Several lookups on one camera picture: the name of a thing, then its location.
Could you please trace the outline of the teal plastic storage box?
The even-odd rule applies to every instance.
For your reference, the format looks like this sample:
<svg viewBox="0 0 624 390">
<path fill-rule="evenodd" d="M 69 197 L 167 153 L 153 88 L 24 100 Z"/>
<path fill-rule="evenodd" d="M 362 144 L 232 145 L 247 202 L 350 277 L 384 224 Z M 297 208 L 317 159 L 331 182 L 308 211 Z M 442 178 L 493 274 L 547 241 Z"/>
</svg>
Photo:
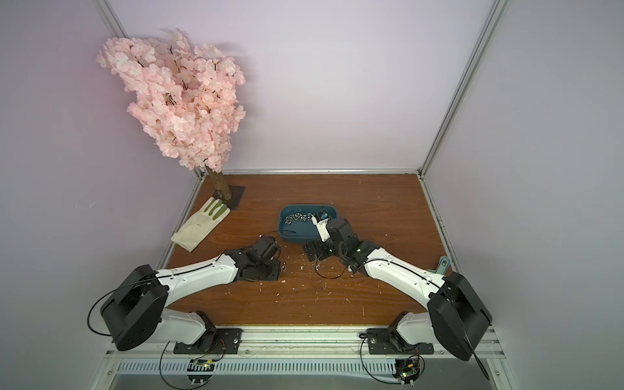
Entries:
<svg viewBox="0 0 624 390">
<path fill-rule="evenodd" d="M 287 215 L 295 213 L 317 213 L 319 211 L 326 211 L 329 214 L 330 219 L 337 217 L 337 211 L 333 206 L 322 204 L 295 204 L 284 207 L 279 213 L 278 220 L 278 232 L 281 237 L 291 243 L 306 243 L 311 240 L 319 238 L 316 227 L 308 222 L 301 223 L 295 222 L 290 225 L 284 223 L 284 219 Z"/>
</svg>

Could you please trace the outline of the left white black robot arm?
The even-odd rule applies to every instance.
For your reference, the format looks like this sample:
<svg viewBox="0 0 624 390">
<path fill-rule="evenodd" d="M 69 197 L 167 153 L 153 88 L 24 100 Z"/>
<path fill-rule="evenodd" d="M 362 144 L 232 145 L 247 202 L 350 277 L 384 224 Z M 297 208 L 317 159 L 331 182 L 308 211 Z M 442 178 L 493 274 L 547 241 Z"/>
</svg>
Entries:
<svg viewBox="0 0 624 390">
<path fill-rule="evenodd" d="M 100 315 L 118 351 L 149 341 L 173 342 L 177 354 L 206 354 L 218 344 L 214 323 L 202 311 L 181 312 L 170 305 L 215 286 L 277 281 L 280 254 L 274 237 L 261 236 L 253 245 L 189 266 L 139 266 L 106 296 Z"/>
</svg>

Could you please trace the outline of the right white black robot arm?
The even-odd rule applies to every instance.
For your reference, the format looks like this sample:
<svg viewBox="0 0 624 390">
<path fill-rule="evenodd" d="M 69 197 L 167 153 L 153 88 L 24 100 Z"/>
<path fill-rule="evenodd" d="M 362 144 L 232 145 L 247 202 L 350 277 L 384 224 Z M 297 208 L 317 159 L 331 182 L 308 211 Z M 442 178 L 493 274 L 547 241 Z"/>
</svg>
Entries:
<svg viewBox="0 0 624 390">
<path fill-rule="evenodd" d="M 427 309 L 433 334 L 444 349 L 463 361 L 475 356 L 492 315 L 465 276 L 454 271 L 443 276 L 403 261 L 374 242 L 359 239 L 346 219 L 311 220 L 319 235 L 304 245 L 310 261 L 334 256 L 352 273 L 403 292 Z"/>
</svg>

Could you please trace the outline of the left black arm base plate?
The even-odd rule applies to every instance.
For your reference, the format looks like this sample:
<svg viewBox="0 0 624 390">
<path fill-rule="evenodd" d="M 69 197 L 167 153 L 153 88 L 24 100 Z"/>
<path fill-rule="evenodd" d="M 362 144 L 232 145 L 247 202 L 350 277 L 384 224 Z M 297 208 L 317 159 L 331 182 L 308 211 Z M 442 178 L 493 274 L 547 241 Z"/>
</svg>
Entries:
<svg viewBox="0 0 624 390">
<path fill-rule="evenodd" d="M 208 329 L 193 344 L 175 343 L 174 354 L 237 354 L 243 330 L 241 328 Z"/>
</svg>

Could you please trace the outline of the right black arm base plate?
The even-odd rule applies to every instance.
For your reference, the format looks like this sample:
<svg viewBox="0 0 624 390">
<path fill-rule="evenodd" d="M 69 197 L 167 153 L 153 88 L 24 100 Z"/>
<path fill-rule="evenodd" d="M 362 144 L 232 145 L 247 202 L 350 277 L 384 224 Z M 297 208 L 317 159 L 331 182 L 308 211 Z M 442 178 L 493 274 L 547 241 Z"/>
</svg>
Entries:
<svg viewBox="0 0 624 390">
<path fill-rule="evenodd" d="M 419 342 L 409 344 L 394 331 L 387 328 L 368 328 L 360 334 L 365 341 L 368 354 L 371 355 L 432 355 L 435 353 L 432 343 Z"/>
</svg>

